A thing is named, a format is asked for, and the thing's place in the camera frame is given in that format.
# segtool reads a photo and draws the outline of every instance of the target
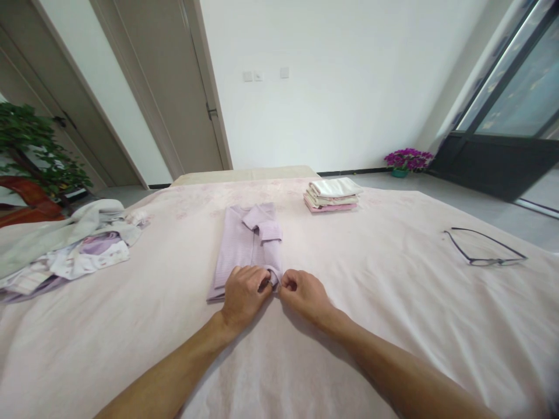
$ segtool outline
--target forearm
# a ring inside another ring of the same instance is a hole
[[[189,340],[128,386],[96,418],[174,417],[209,366],[237,334],[225,325],[221,312],[217,312]]]
[[[405,418],[496,418],[454,381],[336,310],[322,329],[340,342]]]

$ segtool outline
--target eyeglasses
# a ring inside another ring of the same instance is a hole
[[[460,251],[460,253],[462,253],[462,255],[464,255],[464,257],[466,259],[468,259],[468,261],[470,262],[470,265],[473,266],[489,266],[489,265],[495,265],[498,264],[499,266],[510,266],[510,265],[516,265],[520,262],[524,262],[525,260],[528,259],[528,257],[524,256],[522,253],[517,252],[514,249],[511,249],[510,247],[508,247],[506,244],[503,244],[501,242],[498,242],[495,239],[492,239],[489,236],[486,236],[483,233],[477,232],[475,230],[470,230],[470,229],[462,229],[462,228],[458,228],[458,227],[452,227],[451,230],[462,230],[462,231],[470,231],[472,233],[477,233],[479,235],[482,235],[486,238],[488,238],[489,240],[494,241],[495,243],[500,244],[501,246],[509,249],[511,252],[513,252],[514,254],[517,254],[520,256],[520,258],[516,258],[516,259],[473,259],[470,258],[458,245],[458,243],[456,243],[456,241],[454,240],[452,234],[448,231],[444,231],[446,234],[448,234],[450,236],[450,239],[452,240],[452,242],[454,243],[454,245],[456,246],[456,248]]]

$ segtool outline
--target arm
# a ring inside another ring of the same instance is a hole
[[[147,370],[96,418],[172,418],[218,355],[252,322],[272,292],[270,273],[235,267],[225,284],[225,303],[189,340]]]
[[[407,419],[497,417],[447,376],[336,309],[315,276],[290,269],[281,285],[280,299],[342,344]]]

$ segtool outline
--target glasses temple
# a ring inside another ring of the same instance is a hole
[[[454,241],[454,238],[452,237],[452,234],[448,231],[444,231],[446,234],[448,234],[448,236],[450,237],[450,239],[452,240],[452,242],[454,243],[454,245],[456,246],[456,248],[460,251],[460,253],[462,253],[462,255],[468,259],[470,262],[472,261],[472,258],[470,258],[467,254],[464,253],[464,251],[460,248],[460,246],[458,245],[458,243],[456,243]]]
[[[485,235],[485,234],[483,234],[483,233],[477,232],[477,231],[475,231],[475,230],[463,229],[463,228],[459,228],[459,227],[451,227],[451,230],[464,230],[464,231],[471,231],[472,233],[477,233],[477,234],[479,234],[479,235],[482,235],[483,237],[488,238],[489,240],[494,241],[495,243],[500,244],[501,246],[503,246],[503,247],[509,249],[511,252],[514,252],[514,253],[516,253],[517,255],[521,256],[522,258],[528,259],[528,257],[524,256],[522,253],[517,252],[517,251],[514,250],[513,248],[508,247],[506,244],[501,243],[500,241],[495,240],[494,238],[489,237],[488,235]]]

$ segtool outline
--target pink bedsheet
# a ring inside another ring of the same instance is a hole
[[[3,309],[0,416],[94,416],[220,309],[206,295],[224,208],[270,201],[284,269],[314,273],[356,322],[498,415],[546,412],[559,360],[557,256],[418,192],[365,188],[357,209],[313,216],[301,199],[308,182],[173,187],[137,204],[154,217],[128,262]],[[442,233],[453,226],[530,259],[471,267]],[[28,228],[3,228],[0,241]],[[274,298],[210,368],[184,417],[396,415],[340,347]]]

